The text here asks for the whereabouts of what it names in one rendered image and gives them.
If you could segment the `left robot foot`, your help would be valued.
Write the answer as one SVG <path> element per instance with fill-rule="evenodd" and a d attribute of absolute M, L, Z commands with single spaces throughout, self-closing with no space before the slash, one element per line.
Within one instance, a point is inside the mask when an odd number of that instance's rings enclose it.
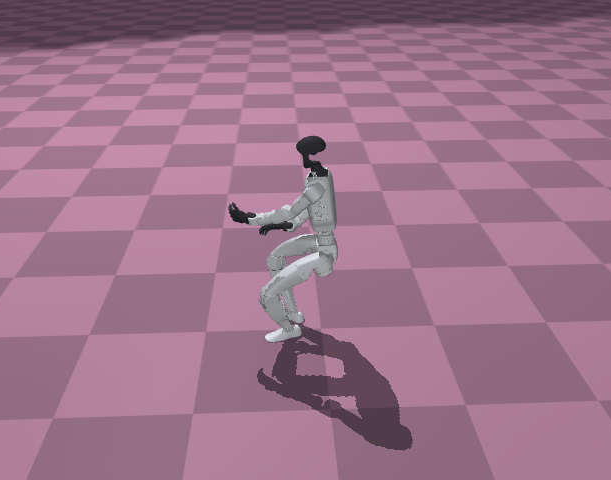
<path fill-rule="evenodd" d="M 284 328 L 281 327 L 280 329 L 274 332 L 268 333 L 267 335 L 265 335 L 265 340 L 267 342 L 278 342 L 302 335 L 302 330 L 299 325 L 292 325 L 292 327 L 294 329 L 292 332 L 290 332 L 289 329 L 284 327 L 287 331 L 289 331 L 286 332 Z"/>

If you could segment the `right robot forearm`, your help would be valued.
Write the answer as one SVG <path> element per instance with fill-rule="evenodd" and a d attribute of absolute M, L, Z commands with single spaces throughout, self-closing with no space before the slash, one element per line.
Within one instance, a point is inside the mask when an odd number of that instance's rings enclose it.
<path fill-rule="evenodd" d="M 295 217 L 294 219 L 288 221 L 291 222 L 293 224 L 293 227 L 291 229 L 286 229 L 289 232 L 295 232 L 296 229 L 300 226 L 302 226 L 307 220 L 309 219 L 309 215 L 308 215 L 308 211 L 307 208 L 301 212 L 297 217 Z"/>

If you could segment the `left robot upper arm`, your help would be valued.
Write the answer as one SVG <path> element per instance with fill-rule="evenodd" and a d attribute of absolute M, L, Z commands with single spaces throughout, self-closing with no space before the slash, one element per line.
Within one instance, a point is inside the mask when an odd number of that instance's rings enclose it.
<path fill-rule="evenodd" d="M 284 205 L 282 208 L 280 208 L 287 210 L 289 213 L 289 218 L 286 221 L 294 219 L 310 205 L 319 201 L 323 197 L 323 193 L 325 191 L 325 188 L 319 182 L 308 186 L 293 202 L 292 206 Z"/>

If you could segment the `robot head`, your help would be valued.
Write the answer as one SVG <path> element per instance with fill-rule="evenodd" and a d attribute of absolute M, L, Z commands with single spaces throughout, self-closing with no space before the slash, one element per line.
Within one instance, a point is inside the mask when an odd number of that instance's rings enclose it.
<path fill-rule="evenodd" d="M 311 172 L 316 172 L 317 177 L 327 177 L 328 170 L 323 168 L 320 161 L 310 160 L 309 154 L 316 155 L 318 152 L 324 151 L 325 147 L 324 140 L 318 136 L 305 137 L 296 144 L 296 149 L 303 155 L 304 168 L 311 168 Z M 311 172 L 308 177 L 313 177 Z"/>

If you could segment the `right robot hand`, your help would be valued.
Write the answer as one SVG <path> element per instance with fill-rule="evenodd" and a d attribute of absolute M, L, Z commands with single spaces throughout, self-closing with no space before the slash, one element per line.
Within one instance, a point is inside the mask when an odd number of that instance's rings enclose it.
<path fill-rule="evenodd" d="M 280 224 L 268 224 L 268 225 L 262 226 L 260 228 L 259 234 L 261 235 L 261 233 L 262 233 L 262 235 L 263 235 L 264 232 L 265 232 L 265 236 L 266 236 L 266 234 L 267 234 L 267 232 L 269 230 L 283 229 L 284 231 L 287 231 L 286 229 L 291 229 L 292 227 L 293 227 L 293 224 L 291 222 L 286 222 L 286 221 L 284 221 L 283 223 L 280 223 Z"/>

